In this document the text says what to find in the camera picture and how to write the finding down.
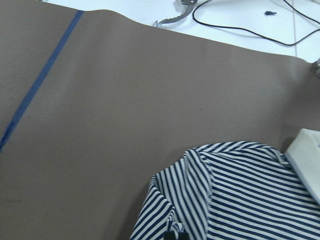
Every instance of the navy and white striped fabric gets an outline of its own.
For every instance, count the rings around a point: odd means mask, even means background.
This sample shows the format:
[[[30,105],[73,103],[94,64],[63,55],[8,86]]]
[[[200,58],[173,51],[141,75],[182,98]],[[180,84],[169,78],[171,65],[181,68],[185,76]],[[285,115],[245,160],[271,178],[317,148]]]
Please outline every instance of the navy and white striped fabric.
[[[131,240],[320,240],[320,206],[286,157],[256,142],[204,145],[150,181]]]

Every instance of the metal object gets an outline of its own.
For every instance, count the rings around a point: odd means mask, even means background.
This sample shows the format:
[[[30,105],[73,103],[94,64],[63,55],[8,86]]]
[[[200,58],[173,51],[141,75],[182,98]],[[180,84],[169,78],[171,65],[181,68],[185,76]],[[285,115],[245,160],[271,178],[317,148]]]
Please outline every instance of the metal object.
[[[176,16],[174,18],[169,18],[169,19],[164,19],[160,22],[155,21],[153,26],[154,27],[158,27],[161,24],[172,24],[172,23],[176,23],[184,18],[186,18],[190,13],[192,13],[195,4],[198,2],[198,0],[181,0],[181,4],[183,5],[187,5],[184,13],[182,13],[180,16]]]
[[[315,66],[315,74],[318,78],[320,78],[320,58],[314,63]]]

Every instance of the white tile floor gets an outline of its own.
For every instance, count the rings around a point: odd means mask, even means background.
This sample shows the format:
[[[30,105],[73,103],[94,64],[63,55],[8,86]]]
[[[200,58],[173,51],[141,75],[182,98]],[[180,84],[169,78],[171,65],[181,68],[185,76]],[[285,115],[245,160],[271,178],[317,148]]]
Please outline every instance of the white tile floor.
[[[176,17],[186,8],[181,4],[181,0],[45,0],[44,2],[84,11],[112,10],[150,26],[156,20]],[[204,0],[199,0],[197,5],[203,2]],[[300,12],[320,21],[320,0],[288,0],[288,2]],[[277,14],[266,16],[264,15],[266,11]],[[196,17],[210,24],[250,29],[285,43],[293,43],[320,28],[320,24],[294,13],[282,0],[212,0],[197,11]],[[199,25],[192,20],[191,15],[179,22],[164,24],[161,28],[256,51],[296,56],[309,63],[320,58],[320,31],[297,46],[286,47],[244,31]]]

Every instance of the serrated metal tool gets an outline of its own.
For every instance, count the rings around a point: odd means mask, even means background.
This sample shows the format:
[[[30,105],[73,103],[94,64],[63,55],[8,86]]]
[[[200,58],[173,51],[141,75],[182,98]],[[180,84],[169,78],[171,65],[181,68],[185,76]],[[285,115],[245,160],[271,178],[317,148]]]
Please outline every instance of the serrated metal tool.
[[[153,26],[154,27],[158,27],[161,24],[172,24],[172,23],[176,23],[184,18],[186,18],[190,13],[192,13],[195,4],[198,2],[198,0],[181,0],[181,4],[183,5],[187,5],[184,13],[182,13],[180,16],[176,16],[174,18],[169,18],[169,19],[164,19],[160,22],[155,21]]]

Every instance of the blue tape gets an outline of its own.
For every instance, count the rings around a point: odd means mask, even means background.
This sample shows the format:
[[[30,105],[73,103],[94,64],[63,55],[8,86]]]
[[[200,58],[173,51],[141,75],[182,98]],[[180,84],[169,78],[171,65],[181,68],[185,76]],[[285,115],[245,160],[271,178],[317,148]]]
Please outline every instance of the blue tape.
[[[0,152],[2,151],[4,145],[8,142],[11,134],[15,130],[17,124],[19,123],[20,119],[22,118],[23,114],[25,113],[26,109],[28,108],[29,104],[31,103],[32,99],[36,95],[37,91],[39,90],[41,84],[44,82],[46,76],[48,75],[50,69],[54,65],[58,55],[60,54],[62,48],[66,44],[69,36],[71,35],[72,31],[76,27],[79,19],[81,18],[84,11],[78,10],[74,15],[72,21],[70,22],[68,28],[65,30],[62,38],[58,42],[57,46],[55,47],[54,51],[52,52],[51,56],[49,57],[48,61],[44,65],[43,69],[41,70],[40,74],[32,84],[31,88],[29,89],[28,93],[25,95],[24,99],[22,100],[20,106],[14,113],[11,122],[6,127],[4,134],[0,141]]]

